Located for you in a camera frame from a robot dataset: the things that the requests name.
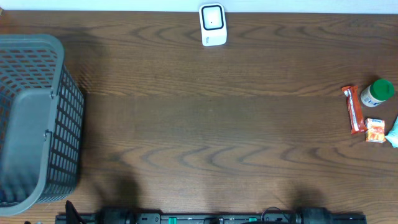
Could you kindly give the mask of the orange red candy bar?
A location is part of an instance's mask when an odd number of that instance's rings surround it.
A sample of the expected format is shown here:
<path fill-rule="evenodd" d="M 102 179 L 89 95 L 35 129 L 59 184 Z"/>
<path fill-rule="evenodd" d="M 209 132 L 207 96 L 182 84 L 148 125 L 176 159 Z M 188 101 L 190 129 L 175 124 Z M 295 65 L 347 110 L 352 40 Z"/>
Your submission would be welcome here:
<path fill-rule="evenodd" d="M 341 90 L 347 97 L 346 103 L 351 123 L 351 134 L 366 132 L 368 129 L 364 123 L 364 116 L 358 98 L 358 86 L 344 86 Z"/>

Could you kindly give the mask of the small orange snack packet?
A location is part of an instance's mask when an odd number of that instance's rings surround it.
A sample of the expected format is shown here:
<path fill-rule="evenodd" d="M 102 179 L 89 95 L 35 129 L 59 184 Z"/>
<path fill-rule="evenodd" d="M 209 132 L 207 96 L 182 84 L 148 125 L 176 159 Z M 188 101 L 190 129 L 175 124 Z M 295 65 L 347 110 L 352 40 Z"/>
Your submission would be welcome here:
<path fill-rule="evenodd" d="M 366 142 L 384 143 L 385 139 L 385 121 L 381 119 L 368 118 L 365 121 Z"/>

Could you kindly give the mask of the green lid jar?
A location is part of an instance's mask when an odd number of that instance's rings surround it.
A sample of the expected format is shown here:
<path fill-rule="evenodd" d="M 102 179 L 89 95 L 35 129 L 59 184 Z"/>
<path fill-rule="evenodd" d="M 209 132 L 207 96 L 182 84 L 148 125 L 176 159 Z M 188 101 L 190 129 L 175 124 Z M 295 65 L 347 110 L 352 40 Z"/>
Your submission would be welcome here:
<path fill-rule="evenodd" d="M 360 98 L 365 106 L 373 108 L 392 98 L 394 93 L 395 88 L 390 81 L 378 79 L 361 92 Z"/>

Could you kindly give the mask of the teal white wipes packet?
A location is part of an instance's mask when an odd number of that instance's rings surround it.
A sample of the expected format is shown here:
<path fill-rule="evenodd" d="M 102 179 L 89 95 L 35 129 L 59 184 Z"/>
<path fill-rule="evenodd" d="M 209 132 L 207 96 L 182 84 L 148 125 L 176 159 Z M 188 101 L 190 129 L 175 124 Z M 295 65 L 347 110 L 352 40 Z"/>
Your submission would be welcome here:
<path fill-rule="evenodd" d="M 398 118 L 396 118 L 392 129 L 385 138 L 391 143 L 392 147 L 398 148 Z"/>

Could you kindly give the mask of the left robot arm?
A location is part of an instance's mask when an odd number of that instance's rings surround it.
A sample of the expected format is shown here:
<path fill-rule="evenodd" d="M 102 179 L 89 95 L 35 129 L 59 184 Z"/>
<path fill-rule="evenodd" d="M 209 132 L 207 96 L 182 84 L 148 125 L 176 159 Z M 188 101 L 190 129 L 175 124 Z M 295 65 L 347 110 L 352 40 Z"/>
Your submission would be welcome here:
<path fill-rule="evenodd" d="M 135 214 L 124 208 L 103 208 L 95 213 L 79 213 L 71 201 L 65 204 L 65 213 L 55 217 L 55 224 L 135 224 Z"/>

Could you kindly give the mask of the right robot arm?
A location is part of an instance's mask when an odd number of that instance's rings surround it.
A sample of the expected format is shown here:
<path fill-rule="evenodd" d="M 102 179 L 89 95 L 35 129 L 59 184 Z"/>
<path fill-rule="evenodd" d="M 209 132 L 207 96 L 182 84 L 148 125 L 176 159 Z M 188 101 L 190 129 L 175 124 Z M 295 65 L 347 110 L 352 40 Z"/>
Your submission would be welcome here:
<path fill-rule="evenodd" d="M 321 207 L 303 207 L 295 214 L 296 224 L 331 224 L 332 214 Z"/>

